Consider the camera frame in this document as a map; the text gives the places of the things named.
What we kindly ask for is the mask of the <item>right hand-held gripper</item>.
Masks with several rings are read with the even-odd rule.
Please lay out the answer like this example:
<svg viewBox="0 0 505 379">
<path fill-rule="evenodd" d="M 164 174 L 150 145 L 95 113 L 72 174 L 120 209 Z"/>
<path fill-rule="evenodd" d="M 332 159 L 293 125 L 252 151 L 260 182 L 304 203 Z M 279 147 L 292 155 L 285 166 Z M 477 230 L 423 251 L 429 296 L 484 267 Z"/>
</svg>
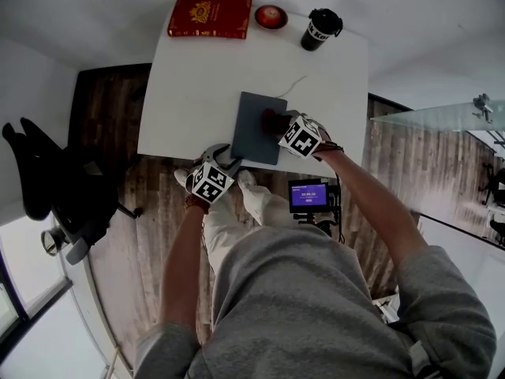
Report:
<svg viewBox="0 0 505 379">
<path fill-rule="evenodd" d="M 317 120 L 298 111 L 287 111 L 277 116 L 279 146 L 299 158 L 312 156 L 321 144 L 331 138 Z"/>
</svg>

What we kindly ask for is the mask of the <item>grey notebook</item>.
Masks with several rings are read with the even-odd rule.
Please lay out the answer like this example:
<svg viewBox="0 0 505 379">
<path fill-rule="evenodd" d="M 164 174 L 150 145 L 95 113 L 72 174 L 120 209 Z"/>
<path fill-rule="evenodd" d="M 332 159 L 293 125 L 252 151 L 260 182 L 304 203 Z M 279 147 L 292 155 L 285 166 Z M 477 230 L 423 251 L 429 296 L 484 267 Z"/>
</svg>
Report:
<svg viewBox="0 0 505 379">
<path fill-rule="evenodd" d="M 285 99 L 241 92 L 231 156 L 255 163 L 276 165 L 279 159 L 279 141 L 263 131 L 262 114 L 265 110 L 284 114 L 286 109 Z"/>
</svg>

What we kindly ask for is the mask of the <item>person's left forearm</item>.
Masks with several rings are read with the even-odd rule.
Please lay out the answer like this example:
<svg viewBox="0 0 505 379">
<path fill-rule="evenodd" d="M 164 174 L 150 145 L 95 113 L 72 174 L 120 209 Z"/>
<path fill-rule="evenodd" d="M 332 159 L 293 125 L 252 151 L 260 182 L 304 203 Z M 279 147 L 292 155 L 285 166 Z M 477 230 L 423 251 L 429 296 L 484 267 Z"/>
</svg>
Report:
<svg viewBox="0 0 505 379">
<path fill-rule="evenodd" d="M 159 322 L 196 331 L 201 236 L 204 210 L 188 207 L 163 266 Z"/>
</svg>

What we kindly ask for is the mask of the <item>person's left white shoe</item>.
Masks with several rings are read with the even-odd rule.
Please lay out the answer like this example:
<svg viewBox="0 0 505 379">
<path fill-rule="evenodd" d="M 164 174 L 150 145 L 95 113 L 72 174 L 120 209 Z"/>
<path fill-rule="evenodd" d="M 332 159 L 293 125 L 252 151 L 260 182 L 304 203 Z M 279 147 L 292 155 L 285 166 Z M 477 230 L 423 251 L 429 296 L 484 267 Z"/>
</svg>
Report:
<svg viewBox="0 0 505 379">
<path fill-rule="evenodd" d="M 182 186 L 187 193 L 193 189 L 193 174 L 184 168 L 178 168 L 174 171 L 174 177 L 177 183 Z"/>
</svg>

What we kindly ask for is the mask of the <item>white trousers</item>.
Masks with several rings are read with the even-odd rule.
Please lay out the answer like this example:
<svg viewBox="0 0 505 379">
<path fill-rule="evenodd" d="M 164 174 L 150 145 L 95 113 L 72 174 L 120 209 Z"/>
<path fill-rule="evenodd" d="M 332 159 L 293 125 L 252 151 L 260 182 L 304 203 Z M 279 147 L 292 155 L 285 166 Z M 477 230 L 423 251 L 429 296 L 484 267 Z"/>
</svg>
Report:
<svg viewBox="0 0 505 379">
<path fill-rule="evenodd" d="M 261 227 L 297 227 L 289 202 L 253 182 L 239 184 L 245 210 Z M 219 273 L 226 255 L 248 233 L 236 217 L 231 196 L 223 194 L 204 217 L 204 241 L 212 271 Z"/>
</svg>

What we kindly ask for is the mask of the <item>white table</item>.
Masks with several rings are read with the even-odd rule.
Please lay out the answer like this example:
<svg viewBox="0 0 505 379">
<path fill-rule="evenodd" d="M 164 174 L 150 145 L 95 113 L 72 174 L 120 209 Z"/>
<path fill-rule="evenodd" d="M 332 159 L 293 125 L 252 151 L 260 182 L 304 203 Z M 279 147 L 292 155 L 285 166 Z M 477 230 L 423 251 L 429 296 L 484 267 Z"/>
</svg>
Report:
<svg viewBox="0 0 505 379">
<path fill-rule="evenodd" d="M 320 122 L 348 157 L 363 157 L 368 104 L 368 43 L 343 31 L 316 51 L 301 47 L 309 19 L 283 28 L 249 25 L 246 39 L 171 38 L 163 32 L 140 122 L 140 154 L 195 159 L 233 140 L 241 92 L 279 97 Z"/>
</svg>

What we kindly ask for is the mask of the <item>black monitor stand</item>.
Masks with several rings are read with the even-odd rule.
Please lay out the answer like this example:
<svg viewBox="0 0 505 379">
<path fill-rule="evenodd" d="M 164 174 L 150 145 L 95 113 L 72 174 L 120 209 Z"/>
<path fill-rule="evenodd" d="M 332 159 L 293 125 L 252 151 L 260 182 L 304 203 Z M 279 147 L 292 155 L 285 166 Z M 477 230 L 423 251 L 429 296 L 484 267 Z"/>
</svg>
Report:
<svg viewBox="0 0 505 379">
<path fill-rule="evenodd" d="M 337 228 L 337 241 L 344 244 L 346 240 L 342 232 L 342 187 L 340 178 L 336 176 L 335 180 L 330 180 L 329 178 L 320 179 L 323 182 L 328 182 L 330 210 L 328 212 L 290 214 L 299 224 L 317 227 L 330 238 L 332 237 L 332 229 L 334 227 Z"/>
</svg>

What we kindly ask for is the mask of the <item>small brown bowl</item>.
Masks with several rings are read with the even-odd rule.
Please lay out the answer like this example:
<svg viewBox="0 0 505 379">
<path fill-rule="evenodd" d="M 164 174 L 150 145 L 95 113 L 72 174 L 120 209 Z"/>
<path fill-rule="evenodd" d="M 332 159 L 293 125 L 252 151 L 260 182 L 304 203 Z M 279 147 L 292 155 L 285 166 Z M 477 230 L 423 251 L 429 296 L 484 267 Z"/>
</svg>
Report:
<svg viewBox="0 0 505 379">
<path fill-rule="evenodd" d="M 284 9 L 275 5 L 264 5 L 254 13 L 256 23 L 268 30 L 278 30 L 288 23 L 288 15 Z"/>
</svg>

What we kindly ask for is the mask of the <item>red hardcover book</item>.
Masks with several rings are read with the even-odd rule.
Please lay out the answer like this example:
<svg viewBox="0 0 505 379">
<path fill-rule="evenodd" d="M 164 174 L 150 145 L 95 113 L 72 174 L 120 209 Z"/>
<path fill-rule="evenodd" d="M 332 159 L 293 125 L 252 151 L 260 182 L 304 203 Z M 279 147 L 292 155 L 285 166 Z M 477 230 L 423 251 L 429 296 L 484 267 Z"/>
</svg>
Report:
<svg viewBox="0 0 505 379">
<path fill-rule="evenodd" d="M 177 0 L 167 35 L 246 39 L 252 3 L 253 0 Z"/>
</svg>

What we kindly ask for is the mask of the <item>black high-back office chair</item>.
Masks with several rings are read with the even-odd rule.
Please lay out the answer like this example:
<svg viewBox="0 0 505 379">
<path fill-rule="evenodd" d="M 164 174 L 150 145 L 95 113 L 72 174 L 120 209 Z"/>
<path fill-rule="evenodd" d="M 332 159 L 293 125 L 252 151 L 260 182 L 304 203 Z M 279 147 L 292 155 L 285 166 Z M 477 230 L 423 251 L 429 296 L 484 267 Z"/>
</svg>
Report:
<svg viewBox="0 0 505 379">
<path fill-rule="evenodd" d="M 141 216 L 141 208 L 131 211 L 120 203 L 117 184 L 100 169 L 87 171 L 71 148 L 60 148 L 29 119 L 22 118 L 21 126 L 18 133 L 5 124 L 2 136 L 17 162 L 24 212 L 35 221 L 54 216 L 69 240 L 69 264 L 86 258 L 117 211 L 133 220 Z"/>
</svg>

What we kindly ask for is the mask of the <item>grey sweatshirt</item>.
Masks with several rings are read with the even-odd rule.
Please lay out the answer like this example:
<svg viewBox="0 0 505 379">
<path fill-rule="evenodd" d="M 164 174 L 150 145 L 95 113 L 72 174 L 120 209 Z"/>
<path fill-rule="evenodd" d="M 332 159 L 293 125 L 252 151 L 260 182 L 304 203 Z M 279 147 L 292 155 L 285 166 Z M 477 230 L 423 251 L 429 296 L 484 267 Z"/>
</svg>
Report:
<svg viewBox="0 0 505 379">
<path fill-rule="evenodd" d="M 135 379 L 414 379 L 415 344 L 447 379 L 486 379 L 496 332 L 446 251 L 408 256 L 398 285 L 399 319 L 386 325 L 351 248 L 315 228 L 258 228 L 216 276 L 210 340 L 155 326 Z"/>
</svg>

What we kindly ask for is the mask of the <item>white power strip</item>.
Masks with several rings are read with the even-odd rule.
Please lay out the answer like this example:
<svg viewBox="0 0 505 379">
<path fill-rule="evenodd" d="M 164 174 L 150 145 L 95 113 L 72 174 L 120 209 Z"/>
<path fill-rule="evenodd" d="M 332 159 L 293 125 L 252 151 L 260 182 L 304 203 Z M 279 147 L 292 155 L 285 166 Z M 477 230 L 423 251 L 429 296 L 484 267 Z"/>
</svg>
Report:
<svg viewBox="0 0 505 379">
<path fill-rule="evenodd" d="M 379 310 L 384 323 L 390 324 L 398 321 L 399 294 L 374 299 L 372 303 Z"/>
</svg>

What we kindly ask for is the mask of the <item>black swivel chair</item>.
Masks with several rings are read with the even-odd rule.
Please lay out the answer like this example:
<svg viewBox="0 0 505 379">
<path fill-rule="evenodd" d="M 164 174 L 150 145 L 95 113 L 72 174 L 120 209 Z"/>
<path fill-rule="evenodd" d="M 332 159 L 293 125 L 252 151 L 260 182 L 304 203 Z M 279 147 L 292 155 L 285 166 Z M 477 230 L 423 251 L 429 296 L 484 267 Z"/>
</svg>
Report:
<svg viewBox="0 0 505 379">
<path fill-rule="evenodd" d="M 481 204 L 487 205 L 492 197 L 494 204 L 505 208 L 505 168 L 495 173 L 490 163 L 482 163 L 482 167 L 486 170 L 488 181 L 484 186 L 477 188 L 479 193 L 486 192 L 486 198 Z"/>
</svg>

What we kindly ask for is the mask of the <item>white partition panel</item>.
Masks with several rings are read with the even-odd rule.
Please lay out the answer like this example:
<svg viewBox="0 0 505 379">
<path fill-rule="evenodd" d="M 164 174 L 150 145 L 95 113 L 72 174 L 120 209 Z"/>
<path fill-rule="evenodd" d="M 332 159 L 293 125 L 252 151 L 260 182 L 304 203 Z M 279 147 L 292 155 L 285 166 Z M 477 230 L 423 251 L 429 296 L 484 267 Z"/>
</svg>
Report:
<svg viewBox="0 0 505 379">
<path fill-rule="evenodd" d="M 497 336 L 505 334 L 505 251 L 452 226 L 421 216 L 430 246 L 441 246 L 488 310 Z"/>
</svg>

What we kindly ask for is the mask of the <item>black window frame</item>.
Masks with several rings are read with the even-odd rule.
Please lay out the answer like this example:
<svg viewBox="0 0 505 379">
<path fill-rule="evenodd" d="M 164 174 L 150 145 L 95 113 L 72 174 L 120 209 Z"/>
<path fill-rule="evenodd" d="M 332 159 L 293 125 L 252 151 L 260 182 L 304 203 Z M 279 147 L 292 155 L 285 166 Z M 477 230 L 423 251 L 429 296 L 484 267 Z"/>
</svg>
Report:
<svg viewBox="0 0 505 379">
<path fill-rule="evenodd" d="M 73 286 L 72 280 L 63 276 L 30 310 L 23 305 L 0 251 L 0 294 L 6 295 L 6 305 L 13 313 L 13 321 L 0 329 L 0 365 L 35 324 Z"/>
</svg>

